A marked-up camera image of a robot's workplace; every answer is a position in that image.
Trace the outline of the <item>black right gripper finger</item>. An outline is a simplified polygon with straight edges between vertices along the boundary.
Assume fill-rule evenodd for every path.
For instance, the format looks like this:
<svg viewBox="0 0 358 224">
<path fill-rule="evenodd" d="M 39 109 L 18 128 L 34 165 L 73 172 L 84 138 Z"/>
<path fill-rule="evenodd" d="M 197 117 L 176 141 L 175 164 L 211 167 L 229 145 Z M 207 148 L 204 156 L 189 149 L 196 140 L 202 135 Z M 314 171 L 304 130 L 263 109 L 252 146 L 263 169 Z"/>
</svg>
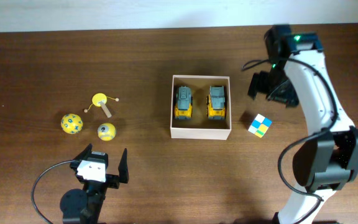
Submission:
<svg viewBox="0 0 358 224">
<path fill-rule="evenodd" d="M 269 73 L 261 71 L 259 73 L 254 73 L 251 79 L 251 83 L 248 90 L 248 96 L 253 100 L 256 98 L 258 93 L 268 95 L 269 93 L 269 82 L 268 82 Z"/>
<path fill-rule="evenodd" d="M 274 86 L 268 92 L 266 99 L 268 101 L 276 101 L 278 103 L 282 103 L 287 108 L 294 108 L 299 105 L 299 99 L 291 81 L 284 81 L 281 84 Z"/>
</svg>

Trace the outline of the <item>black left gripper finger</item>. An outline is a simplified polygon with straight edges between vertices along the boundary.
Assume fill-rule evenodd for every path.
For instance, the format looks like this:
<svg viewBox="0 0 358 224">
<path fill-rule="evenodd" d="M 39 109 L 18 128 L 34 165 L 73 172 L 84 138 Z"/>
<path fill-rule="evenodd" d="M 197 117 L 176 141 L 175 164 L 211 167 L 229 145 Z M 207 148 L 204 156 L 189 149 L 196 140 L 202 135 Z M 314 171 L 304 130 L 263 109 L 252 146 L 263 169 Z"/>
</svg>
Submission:
<svg viewBox="0 0 358 224">
<path fill-rule="evenodd" d="M 127 166 L 127 149 L 125 148 L 118 166 L 120 183 L 129 182 L 129 169 Z"/>
<path fill-rule="evenodd" d="M 89 154 L 91 153 L 91 150 L 93 148 L 93 145 L 89 143 L 85 149 L 80 152 L 76 157 L 73 158 L 74 161 L 82 161 L 88 158 Z"/>
</svg>

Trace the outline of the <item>multicoloured puzzle cube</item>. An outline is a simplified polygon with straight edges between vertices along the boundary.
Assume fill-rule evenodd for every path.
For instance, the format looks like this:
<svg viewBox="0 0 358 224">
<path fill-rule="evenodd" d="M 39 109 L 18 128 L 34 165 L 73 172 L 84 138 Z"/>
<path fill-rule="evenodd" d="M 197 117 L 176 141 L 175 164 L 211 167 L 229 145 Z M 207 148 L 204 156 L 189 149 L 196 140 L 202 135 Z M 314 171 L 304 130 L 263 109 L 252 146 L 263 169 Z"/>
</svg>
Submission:
<svg viewBox="0 0 358 224">
<path fill-rule="evenodd" d="M 248 132 L 258 136 L 259 138 L 262 138 L 271 124 L 272 121 L 270 119 L 261 114 L 258 114 L 251 122 L 251 125 L 248 128 Z"/>
</svg>

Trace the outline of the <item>yellow toy dump truck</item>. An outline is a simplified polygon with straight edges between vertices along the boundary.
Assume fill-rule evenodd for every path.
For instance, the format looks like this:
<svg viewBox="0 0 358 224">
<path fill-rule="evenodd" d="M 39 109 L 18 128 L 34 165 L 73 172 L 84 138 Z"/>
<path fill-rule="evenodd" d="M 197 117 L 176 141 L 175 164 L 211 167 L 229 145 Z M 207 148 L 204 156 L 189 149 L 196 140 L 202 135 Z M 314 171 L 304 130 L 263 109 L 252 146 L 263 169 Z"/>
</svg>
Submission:
<svg viewBox="0 0 358 224">
<path fill-rule="evenodd" d="M 226 97 L 223 86 L 210 86 L 207 96 L 208 119 L 224 120 L 226 117 Z"/>
</svg>

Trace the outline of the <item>yellow toy truck grey cab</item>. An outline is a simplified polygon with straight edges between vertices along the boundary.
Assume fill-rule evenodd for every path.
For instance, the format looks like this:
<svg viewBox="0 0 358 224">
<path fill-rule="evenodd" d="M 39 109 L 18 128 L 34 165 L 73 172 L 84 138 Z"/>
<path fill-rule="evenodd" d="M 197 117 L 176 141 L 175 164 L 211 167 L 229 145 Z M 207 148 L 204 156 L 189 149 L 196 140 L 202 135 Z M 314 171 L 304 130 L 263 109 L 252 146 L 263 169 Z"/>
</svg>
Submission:
<svg viewBox="0 0 358 224">
<path fill-rule="evenodd" d="M 175 119 L 191 119 L 192 99 L 192 93 L 189 87 L 181 86 L 178 88 L 174 107 Z"/>
</svg>

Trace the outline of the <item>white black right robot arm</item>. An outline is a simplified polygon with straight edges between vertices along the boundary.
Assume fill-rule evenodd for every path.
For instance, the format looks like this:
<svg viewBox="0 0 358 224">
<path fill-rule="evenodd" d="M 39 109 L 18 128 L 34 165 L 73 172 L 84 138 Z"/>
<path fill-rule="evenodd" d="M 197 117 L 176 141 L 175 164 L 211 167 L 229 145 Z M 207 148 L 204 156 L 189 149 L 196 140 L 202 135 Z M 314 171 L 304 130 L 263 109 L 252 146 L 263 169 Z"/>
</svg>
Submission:
<svg viewBox="0 0 358 224">
<path fill-rule="evenodd" d="M 272 67 L 253 75 L 248 95 L 301 106 L 308 128 L 279 155 L 279 176 L 292 193 L 272 221 L 312 223 L 325 201 L 358 175 L 358 128 L 334 91 L 316 33 L 294 34 L 280 24 L 264 41 Z"/>
</svg>

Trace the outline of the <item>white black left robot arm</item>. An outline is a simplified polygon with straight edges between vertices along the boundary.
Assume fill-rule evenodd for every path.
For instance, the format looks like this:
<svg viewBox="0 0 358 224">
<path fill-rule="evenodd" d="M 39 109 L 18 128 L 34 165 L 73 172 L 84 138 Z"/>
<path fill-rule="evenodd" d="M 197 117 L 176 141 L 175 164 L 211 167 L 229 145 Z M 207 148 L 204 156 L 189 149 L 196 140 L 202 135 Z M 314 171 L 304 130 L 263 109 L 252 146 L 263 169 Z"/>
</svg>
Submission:
<svg viewBox="0 0 358 224">
<path fill-rule="evenodd" d="M 108 154 L 92 150 L 89 144 L 79 153 L 70 168 L 75 177 L 83 184 L 82 189 L 67 191 L 60 200 L 63 223 L 97 223 L 106 198 L 107 189 L 118 189 L 129 182 L 127 149 L 122 153 L 118 165 L 118 175 L 108 174 Z"/>
</svg>

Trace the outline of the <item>yellow minion ball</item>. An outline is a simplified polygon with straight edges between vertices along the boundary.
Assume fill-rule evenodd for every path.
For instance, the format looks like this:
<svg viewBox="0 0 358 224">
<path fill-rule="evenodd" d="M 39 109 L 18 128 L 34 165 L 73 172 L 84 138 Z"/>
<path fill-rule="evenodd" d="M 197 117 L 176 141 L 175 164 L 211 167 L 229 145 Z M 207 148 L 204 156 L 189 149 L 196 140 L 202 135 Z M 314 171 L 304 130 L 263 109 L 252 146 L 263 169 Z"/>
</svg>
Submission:
<svg viewBox="0 0 358 224">
<path fill-rule="evenodd" d="M 110 141 L 116 136 L 116 127 L 111 123 L 103 123 L 98 127 L 98 137 L 103 141 Z"/>
</svg>

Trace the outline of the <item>yellow ball blue letters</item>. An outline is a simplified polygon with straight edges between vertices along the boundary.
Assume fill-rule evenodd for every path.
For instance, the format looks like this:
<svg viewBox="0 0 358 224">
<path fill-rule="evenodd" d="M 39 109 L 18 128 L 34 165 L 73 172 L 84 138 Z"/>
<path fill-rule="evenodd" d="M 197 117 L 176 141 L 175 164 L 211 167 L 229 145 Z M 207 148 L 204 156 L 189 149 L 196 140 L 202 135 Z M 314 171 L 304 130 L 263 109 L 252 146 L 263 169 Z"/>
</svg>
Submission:
<svg viewBox="0 0 358 224">
<path fill-rule="evenodd" d="M 61 127 L 65 133 L 76 134 L 83 128 L 83 121 L 77 114 L 69 113 L 61 119 Z"/>
</svg>

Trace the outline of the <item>yellow wooden rattle drum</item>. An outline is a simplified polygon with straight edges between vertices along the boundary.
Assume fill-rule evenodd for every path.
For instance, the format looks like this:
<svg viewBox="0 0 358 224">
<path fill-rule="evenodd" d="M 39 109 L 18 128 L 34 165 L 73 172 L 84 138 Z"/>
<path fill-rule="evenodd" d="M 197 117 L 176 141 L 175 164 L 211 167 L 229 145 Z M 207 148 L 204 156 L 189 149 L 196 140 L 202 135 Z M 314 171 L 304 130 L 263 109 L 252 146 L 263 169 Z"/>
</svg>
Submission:
<svg viewBox="0 0 358 224">
<path fill-rule="evenodd" d="M 108 118 L 111 118 L 112 114 L 111 114 L 110 110 L 108 109 L 108 107 L 106 106 L 108 99 L 116 101 L 116 102 L 119 101 L 119 98 L 113 98 L 113 97 L 105 95 L 104 93 L 97 93 L 92 97 L 90 106 L 87 109 L 84 109 L 83 112 L 87 113 L 92 108 L 92 106 L 100 107 L 103 110 L 104 114 Z"/>
</svg>

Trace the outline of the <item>white cardboard box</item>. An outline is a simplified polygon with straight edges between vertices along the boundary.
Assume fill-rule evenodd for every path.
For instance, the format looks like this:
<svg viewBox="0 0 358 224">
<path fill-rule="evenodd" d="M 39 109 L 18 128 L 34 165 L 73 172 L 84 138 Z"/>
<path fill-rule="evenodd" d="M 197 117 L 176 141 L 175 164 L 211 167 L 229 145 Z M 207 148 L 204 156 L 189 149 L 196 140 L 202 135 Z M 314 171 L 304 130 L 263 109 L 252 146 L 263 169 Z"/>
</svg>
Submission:
<svg viewBox="0 0 358 224">
<path fill-rule="evenodd" d="M 175 119 L 176 93 L 179 87 L 187 86 L 193 97 L 192 117 Z M 211 86 L 221 86 L 224 90 L 226 113 L 224 119 L 209 119 L 206 97 Z M 170 134 L 176 139 L 226 140 L 232 130 L 231 85 L 229 77 L 205 75 L 174 75 L 170 108 Z"/>
</svg>

